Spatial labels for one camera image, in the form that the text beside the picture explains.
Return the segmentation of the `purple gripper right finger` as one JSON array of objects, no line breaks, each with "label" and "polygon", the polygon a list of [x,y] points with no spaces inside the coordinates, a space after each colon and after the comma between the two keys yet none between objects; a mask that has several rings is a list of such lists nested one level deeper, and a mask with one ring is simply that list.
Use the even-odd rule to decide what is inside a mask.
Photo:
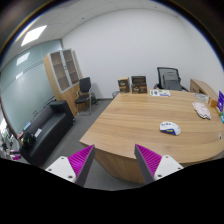
[{"label": "purple gripper right finger", "polygon": [[161,156],[139,144],[135,145],[134,154],[146,184],[164,178],[183,168],[170,155]]}]

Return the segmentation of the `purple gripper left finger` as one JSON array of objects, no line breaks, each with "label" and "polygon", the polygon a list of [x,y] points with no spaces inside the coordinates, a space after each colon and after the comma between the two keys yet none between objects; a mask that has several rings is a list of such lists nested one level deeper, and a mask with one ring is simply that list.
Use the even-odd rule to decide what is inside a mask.
[{"label": "purple gripper left finger", "polygon": [[90,145],[69,157],[59,157],[46,168],[46,171],[79,186],[84,186],[94,157],[95,146]]}]

